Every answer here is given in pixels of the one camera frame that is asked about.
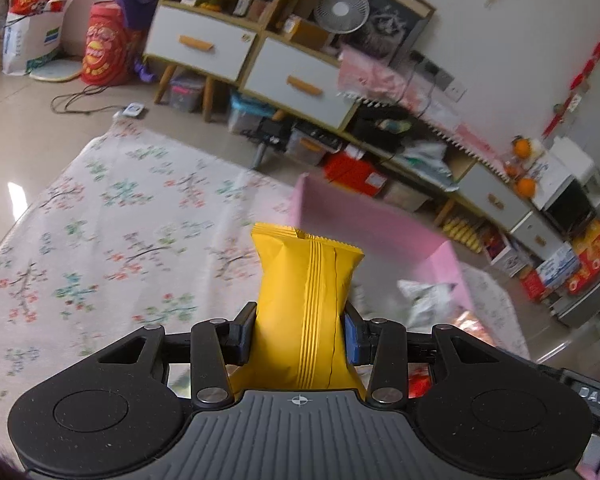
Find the yellow snack packet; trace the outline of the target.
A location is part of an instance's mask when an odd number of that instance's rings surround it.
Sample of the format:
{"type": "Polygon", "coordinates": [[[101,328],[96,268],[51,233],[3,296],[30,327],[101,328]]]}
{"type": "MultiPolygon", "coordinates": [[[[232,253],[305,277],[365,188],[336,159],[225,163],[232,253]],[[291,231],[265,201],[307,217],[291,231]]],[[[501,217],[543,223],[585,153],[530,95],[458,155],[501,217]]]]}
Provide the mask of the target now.
{"type": "Polygon", "coordinates": [[[291,226],[257,223],[251,236],[262,281],[249,358],[230,375],[233,390],[354,390],[365,396],[347,360],[340,321],[364,252],[291,226]]]}

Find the red snack packet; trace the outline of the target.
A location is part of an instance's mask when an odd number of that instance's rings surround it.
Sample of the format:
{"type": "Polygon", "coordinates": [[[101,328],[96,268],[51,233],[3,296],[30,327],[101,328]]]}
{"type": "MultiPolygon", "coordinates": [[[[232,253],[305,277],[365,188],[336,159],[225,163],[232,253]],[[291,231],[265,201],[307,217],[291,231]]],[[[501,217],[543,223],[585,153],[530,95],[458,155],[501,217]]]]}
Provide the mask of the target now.
{"type": "Polygon", "coordinates": [[[429,367],[426,364],[408,366],[408,397],[418,399],[424,396],[432,386],[429,367]]]}

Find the pink cardboard box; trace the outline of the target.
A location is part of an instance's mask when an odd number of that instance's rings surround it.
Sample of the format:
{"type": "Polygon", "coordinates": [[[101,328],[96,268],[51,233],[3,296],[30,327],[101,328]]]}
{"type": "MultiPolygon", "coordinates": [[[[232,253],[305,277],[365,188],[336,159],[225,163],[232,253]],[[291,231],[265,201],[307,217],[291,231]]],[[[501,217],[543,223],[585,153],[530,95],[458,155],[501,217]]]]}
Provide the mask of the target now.
{"type": "Polygon", "coordinates": [[[396,321],[406,307],[398,281],[451,286],[452,305],[475,309],[452,243],[407,212],[381,200],[302,174],[292,192],[289,223],[362,249],[352,284],[368,318],[396,321]]]}

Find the floral tablecloth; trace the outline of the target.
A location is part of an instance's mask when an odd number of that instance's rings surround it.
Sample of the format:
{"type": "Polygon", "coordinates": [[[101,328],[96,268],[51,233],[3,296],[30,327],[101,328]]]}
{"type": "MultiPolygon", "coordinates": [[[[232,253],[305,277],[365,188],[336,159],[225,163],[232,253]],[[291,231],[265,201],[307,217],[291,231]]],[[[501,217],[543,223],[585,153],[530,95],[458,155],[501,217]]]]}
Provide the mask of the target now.
{"type": "MultiPolygon", "coordinates": [[[[130,120],[87,144],[0,245],[0,433],[24,390],[134,328],[188,330],[256,298],[251,229],[291,226],[295,186],[130,120]]],[[[526,356],[506,292],[460,270],[490,336],[526,356]]]]}

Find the yellow egg tray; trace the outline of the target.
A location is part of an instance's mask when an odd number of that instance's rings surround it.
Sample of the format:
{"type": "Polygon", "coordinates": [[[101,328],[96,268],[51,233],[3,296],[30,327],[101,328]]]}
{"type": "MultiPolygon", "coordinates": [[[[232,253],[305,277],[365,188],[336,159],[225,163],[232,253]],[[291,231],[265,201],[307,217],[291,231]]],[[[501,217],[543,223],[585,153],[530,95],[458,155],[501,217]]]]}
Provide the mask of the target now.
{"type": "Polygon", "coordinates": [[[472,252],[480,254],[483,250],[479,234],[480,226],[481,222],[478,220],[456,216],[443,222],[442,231],[450,240],[454,240],[454,242],[465,246],[472,252]]]}

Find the red cardboard box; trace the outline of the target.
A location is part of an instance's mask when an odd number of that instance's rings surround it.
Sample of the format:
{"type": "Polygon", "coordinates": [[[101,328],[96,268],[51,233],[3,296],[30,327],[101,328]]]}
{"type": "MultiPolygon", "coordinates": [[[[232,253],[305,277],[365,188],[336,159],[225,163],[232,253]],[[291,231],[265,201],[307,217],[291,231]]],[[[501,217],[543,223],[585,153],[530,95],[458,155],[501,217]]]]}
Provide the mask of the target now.
{"type": "Polygon", "coordinates": [[[388,181],[373,164],[345,152],[329,155],[323,171],[329,182],[372,197],[378,195],[388,181]]]}

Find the white microwave oven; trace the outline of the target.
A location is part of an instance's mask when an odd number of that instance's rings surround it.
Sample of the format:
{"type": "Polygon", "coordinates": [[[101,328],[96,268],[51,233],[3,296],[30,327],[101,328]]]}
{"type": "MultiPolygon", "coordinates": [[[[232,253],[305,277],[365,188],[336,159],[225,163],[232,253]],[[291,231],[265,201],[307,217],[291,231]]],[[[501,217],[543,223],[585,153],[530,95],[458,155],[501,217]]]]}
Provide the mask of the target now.
{"type": "Polygon", "coordinates": [[[535,208],[564,237],[580,235],[596,216],[580,182],[549,152],[534,162],[529,174],[535,182],[535,208]]]}

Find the orange fruit lower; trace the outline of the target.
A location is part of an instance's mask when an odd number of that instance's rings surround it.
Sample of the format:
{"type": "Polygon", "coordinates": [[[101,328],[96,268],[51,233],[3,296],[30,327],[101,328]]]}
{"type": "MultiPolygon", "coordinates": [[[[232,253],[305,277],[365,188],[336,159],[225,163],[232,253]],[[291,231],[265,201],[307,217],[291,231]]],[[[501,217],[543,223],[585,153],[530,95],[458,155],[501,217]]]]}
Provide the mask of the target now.
{"type": "Polygon", "coordinates": [[[531,200],[535,196],[536,182],[527,177],[519,178],[515,182],[516,193],[525,200],[531,200]]]}

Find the orange fruit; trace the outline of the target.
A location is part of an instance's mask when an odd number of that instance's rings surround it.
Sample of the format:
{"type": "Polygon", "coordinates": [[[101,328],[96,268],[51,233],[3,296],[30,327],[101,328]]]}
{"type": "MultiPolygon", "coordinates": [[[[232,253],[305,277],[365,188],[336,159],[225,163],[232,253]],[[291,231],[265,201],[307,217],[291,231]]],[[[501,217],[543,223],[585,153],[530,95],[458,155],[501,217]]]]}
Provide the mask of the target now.
{"type": "Polygon", "coordinates": [[[531,156],[531,143],[523,136],[515,136],[512,140],[512,152],[519,159],[528,159],[531,156]]]}
{"type": "Polygon", "coordinates": [[[519,178],[515,182],[516,193],[525,200],[531,200],[535,196],[536,182],[527,177],[519,178]]]}

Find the orange fruit upper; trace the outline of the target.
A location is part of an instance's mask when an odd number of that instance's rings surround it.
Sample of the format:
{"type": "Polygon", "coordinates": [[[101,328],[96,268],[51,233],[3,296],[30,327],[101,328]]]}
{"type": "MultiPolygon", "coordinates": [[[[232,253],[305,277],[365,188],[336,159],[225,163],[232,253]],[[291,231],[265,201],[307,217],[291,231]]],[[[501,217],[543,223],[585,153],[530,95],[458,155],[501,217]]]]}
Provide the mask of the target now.
{"type": "Polygon", "coordinates": [[[531,156],[531,143],[523,136],[515,136],[512,140],[512,152],[519,159],[528,159],[531,156]]]}

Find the pink table runner cloth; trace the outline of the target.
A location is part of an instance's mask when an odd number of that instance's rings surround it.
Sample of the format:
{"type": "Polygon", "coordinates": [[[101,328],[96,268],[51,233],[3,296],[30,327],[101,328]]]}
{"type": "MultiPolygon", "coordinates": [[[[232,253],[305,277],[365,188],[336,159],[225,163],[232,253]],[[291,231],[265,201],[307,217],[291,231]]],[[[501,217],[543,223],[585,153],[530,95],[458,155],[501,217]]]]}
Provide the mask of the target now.
{"type": "Polygon", "coordinates": [[[403,76],[351,47],[342,48],[337,88],[349,100],[374,107],[398,106],[428,125],[437,136],[509,181],[498,152],[475,133],[444,92],[417,72],[403,76]]]}

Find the red festive bag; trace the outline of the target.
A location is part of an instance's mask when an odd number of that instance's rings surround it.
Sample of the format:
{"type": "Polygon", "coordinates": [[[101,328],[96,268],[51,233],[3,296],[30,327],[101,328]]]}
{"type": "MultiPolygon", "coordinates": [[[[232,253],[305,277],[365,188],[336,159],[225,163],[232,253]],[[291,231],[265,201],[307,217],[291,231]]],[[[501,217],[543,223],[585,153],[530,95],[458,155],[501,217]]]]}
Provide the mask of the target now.
{"type": "Polygon", "coordinates": [[[114,0],[91,6],[85,35],[81,79],[84,84],[110,87],[123,84],[128,74],[128,35],[121,6],[114,0]]]}

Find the wooden shelf cabinet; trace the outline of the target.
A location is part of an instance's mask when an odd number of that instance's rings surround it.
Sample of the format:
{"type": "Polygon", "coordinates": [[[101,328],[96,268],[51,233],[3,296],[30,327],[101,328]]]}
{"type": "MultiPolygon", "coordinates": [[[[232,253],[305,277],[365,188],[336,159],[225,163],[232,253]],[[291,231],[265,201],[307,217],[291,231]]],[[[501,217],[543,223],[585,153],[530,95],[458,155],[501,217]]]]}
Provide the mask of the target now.
{"type": "Polygon", "coordinates": [[[158,0],[144,57],[163,62],[155,100],[160,102],[175,72],[204,76],[202,116],[211,119],[215,88],[228,84],[334,133],[343,132],[354,104],[337,89],[336,56],[312,49],[283,31],[289,3],[270,0],[254,21],[234,10],[237,0],[220,0],[218,10],[200,2],[158,0]]]}

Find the white desk fan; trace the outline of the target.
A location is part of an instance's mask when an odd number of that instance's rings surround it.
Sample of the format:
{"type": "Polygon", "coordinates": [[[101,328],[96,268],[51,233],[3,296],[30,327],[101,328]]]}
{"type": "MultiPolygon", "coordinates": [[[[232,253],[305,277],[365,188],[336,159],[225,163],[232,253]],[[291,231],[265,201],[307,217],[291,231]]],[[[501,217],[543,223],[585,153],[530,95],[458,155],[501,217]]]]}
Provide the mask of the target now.
{"type": "Polygon", "coordinates": [[[318,0],[313,10],[315,21],[332,34],[356,32],[370,16],[368,0],[318,0]]]}

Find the white shopping bag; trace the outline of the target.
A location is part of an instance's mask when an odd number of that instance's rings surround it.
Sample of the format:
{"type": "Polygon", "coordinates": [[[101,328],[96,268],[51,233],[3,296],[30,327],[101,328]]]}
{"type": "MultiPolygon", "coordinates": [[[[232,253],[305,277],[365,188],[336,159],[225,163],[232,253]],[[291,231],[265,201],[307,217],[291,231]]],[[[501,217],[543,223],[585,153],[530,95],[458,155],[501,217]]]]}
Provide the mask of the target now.
{"type": "Polygon", "coordinates": [[[27,75],[57,55],[62,25],[72,3],[73,0],[43,0],[28,14],[7,13],[2,50],[5,75],[27,75]]]}

